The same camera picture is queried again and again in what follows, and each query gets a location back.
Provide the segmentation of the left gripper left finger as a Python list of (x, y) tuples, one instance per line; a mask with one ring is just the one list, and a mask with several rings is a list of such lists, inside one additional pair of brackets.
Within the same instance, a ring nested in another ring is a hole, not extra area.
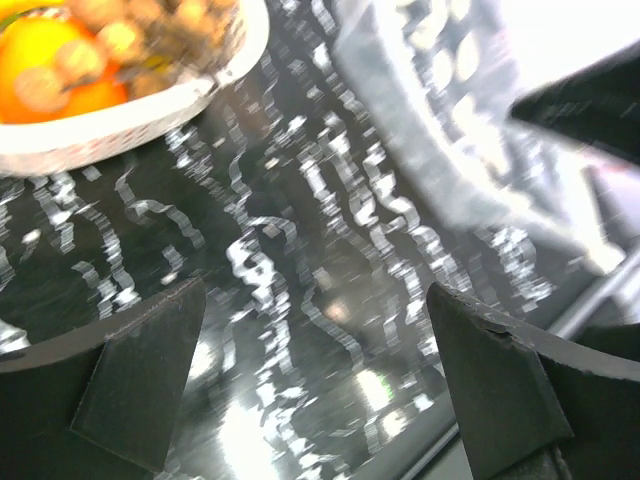
[(1, 357), (4, 479), (151, 479), (164, 469), (206, 308), (188, 279)]

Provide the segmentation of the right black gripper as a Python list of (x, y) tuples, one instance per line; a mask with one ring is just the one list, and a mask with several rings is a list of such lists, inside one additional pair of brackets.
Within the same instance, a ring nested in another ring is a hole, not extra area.
[(516, 100), (509, 117), (639, 163), (639, 46)]

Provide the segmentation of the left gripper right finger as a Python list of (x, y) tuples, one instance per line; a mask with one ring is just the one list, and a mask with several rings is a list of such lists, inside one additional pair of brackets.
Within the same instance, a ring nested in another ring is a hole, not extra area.
[(474, 478), (638, 478), (638, 325), (570, 341), (438, 283), (426, 301)]

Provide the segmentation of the clear dotted zip bag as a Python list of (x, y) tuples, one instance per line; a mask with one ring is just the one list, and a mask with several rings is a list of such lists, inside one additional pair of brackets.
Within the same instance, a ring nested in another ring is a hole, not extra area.
[(338, 1), (334, 54), (401, 172), (446, 227), (513, 228), (606, 275), (609, 239), (576, 147), (508, 116), (524, 84), (501, 1)]

